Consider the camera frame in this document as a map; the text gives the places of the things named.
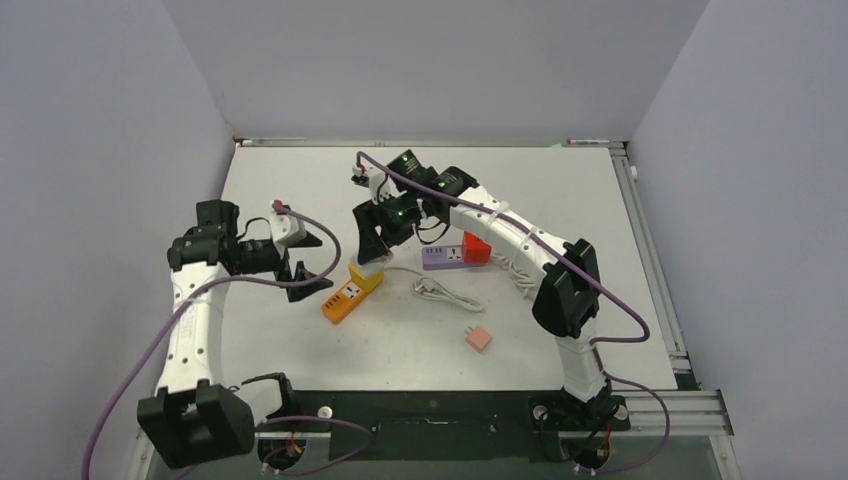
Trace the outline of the white cube plug adapter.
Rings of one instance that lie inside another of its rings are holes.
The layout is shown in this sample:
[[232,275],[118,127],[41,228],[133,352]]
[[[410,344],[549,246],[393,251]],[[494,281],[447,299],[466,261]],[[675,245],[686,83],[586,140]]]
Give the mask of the white cube plug adapter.
[[391,262],[388,258],[379,258],[367,263],[359,264],[358,268],[360,273],[366,277],[370,278],[376,275],[378,272],[383,271]]

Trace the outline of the purple power strip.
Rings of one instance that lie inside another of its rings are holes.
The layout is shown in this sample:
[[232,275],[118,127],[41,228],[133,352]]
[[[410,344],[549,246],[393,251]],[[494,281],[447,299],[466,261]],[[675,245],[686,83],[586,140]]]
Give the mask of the purple power strip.
[[453,270],[466,267],[460,245],[431,245],[421,249],[422,268],[425,271]]

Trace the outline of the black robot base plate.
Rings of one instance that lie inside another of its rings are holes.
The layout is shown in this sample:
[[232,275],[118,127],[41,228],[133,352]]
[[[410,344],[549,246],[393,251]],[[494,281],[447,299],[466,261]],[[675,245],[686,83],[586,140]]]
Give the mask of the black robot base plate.
[[261,428],[256,455],[280,470],[347,453],[359,461],[604,460],[607,434],[631,428],[628,418],[614,414],[622,397],[587,407],[562,390],[300,390],[295,397],[302,414],[327,407],[342,423]]

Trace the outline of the pink cube plug adapter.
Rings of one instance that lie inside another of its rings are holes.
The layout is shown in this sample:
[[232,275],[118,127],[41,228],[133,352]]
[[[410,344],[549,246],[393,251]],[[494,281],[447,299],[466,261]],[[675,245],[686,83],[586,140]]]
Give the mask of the pink cube plug adapter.
[[481,326],[468,328],[465,334],[465,342],[479,354],[482,354],[493,340],[493,336]]

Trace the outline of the red cube plug adapter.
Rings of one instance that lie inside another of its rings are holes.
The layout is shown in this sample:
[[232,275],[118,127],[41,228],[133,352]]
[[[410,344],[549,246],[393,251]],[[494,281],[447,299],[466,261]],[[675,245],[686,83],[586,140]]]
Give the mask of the red cube plug adapter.
[[491,259],[492,247],[474,234],[464,232],[461,243],[461,255],[465,265],[485,265]]

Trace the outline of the orange power strip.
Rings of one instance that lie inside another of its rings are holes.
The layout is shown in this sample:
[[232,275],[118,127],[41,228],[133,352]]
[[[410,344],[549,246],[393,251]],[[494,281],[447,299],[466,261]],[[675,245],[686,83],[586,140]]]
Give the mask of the orange power strip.
[[370,294],[353,280],[348,280],[321,306],[324,317],[334,325],[340,324]]

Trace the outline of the yellow cube plug adapter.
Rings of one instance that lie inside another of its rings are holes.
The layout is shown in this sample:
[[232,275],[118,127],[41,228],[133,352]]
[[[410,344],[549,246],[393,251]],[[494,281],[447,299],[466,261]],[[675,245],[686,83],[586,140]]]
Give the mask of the yellow cube plug adapter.
[[360,265],[352,260],[348,264],[351,281],[363,292],[373,292],[384,280],[384,265],[376,262]]

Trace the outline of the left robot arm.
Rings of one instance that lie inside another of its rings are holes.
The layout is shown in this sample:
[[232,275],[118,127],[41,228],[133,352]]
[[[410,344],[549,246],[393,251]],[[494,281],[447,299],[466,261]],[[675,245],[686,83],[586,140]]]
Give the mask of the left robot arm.
[[290,263],[290,250],[322,241],[308,229],[315,220],[281,201],[270,205],[266,238],[244,238],[238,218],[230,201],[200,202],[195,225],[167,251],[174,305],[165,329],[166,359],[153,394],[137,404],[137,420],[172,470],[248,454],[259,424],[284,430],[301,411],[283,372],[225,385],[225,303],[236,282],[280,288],[289,302],[298,302],[332,287],[332,270],[315,274],[303,262]]

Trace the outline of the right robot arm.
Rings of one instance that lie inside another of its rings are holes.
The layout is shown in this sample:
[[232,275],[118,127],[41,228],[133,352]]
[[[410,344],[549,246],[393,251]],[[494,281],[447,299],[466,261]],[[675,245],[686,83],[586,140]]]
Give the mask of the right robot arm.
[[473,176],[451,166],[423,166],[407,150],[386,165],[358,152],[351,180],[369,190],[353,210],[358,248],[351,271],[371,279],[392,259],[392,248],[409,240],[425,220],[469,233],[506,257],[535,286],[531,313],[558,343],[564,372],[567,419],[589,428],[605,413],[600,392],[606,380],[590,341],[599,310],[599,273],[594,247],[542,231],[492,196]]

